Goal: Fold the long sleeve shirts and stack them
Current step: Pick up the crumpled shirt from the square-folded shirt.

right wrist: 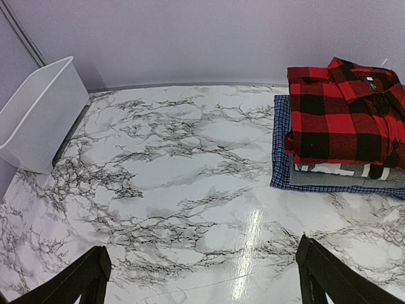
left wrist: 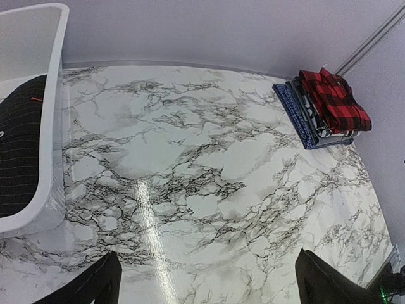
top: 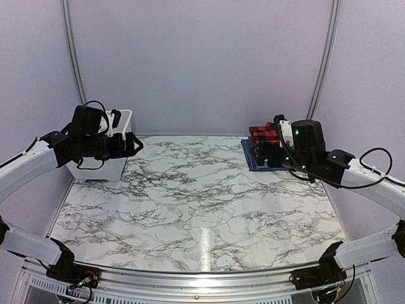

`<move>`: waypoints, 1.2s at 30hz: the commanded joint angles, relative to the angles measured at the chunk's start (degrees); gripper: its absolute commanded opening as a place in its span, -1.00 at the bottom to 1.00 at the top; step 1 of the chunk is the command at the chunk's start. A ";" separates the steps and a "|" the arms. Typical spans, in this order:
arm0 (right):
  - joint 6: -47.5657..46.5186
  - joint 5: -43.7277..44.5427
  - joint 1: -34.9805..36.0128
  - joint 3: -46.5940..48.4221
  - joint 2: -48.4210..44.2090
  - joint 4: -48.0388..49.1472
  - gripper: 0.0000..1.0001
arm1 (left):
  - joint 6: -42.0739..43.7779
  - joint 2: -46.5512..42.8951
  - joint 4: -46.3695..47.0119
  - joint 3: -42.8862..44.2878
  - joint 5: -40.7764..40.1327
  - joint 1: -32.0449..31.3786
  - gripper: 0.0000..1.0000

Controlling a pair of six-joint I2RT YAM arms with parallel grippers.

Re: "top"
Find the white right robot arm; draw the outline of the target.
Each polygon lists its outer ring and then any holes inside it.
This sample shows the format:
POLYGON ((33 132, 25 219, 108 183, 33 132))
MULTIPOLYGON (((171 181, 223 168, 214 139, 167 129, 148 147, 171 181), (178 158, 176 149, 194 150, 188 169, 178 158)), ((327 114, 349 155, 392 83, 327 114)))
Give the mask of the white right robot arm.
POLYGON ((249 128, 251 155, 258 166, 301 172, 303 181, 322 181, 336 189, 353 191, 399 217, 392 227, 357 239, 330 245, 314 269, 313 277, 326 284, 339 269, 388 257, 404 256, 404 183, 367 165, 362 157, 341 150, 327 151, 321 123, 291 122, 277 115, 273 122, 249 128))

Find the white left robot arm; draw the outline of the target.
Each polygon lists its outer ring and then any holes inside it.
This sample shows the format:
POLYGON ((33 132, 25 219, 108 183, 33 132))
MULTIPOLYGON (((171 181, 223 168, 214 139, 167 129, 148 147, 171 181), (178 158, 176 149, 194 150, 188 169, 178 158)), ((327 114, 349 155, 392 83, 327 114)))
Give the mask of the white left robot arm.
MULTIPOLYGON (((35 140, 28 150, 1 164, 1 201, 36 179, 70 162, 83 158, 101 162, 136 155, 144 147, 132 133, 111 137, 96 135, 75 139, 62 132, 51 132, 35 140)), ((18 256, 30 257, 50 265, 65 281, 80 276, 80 268, 71 260, 73 253, 50 238, 39 237, 1 219, 1 249, 18 256)))

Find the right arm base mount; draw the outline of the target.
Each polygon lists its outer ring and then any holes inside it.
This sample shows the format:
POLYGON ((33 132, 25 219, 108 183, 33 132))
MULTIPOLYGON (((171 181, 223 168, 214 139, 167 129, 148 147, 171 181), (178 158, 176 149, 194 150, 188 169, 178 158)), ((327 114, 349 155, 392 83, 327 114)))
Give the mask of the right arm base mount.
POLYGON ((295 269, 292 271, 289 281, 297 290, 316 288, 326 284, 342 282, 347 278, 345 270, 333 268, 328 265, 318 265, 295 269))

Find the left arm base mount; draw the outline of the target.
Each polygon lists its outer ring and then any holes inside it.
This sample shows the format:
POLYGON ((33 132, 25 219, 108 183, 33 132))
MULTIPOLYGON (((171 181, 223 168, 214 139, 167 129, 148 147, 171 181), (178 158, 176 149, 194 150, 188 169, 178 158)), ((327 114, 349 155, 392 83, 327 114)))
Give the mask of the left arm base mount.
POLYGON ((62 271, 58 270, 56 267, 52 266, 46 271, 46 276, 58 281, 67 282, 71 285, 77 285, 79 282, 86 278, 90 279, 90 282, 84 284, 85 287, 90 287, 92 289, 97 288, 99 283, 99 276, 101 274, 101 269, 86 265, 73 264, 72 270, 62 271))

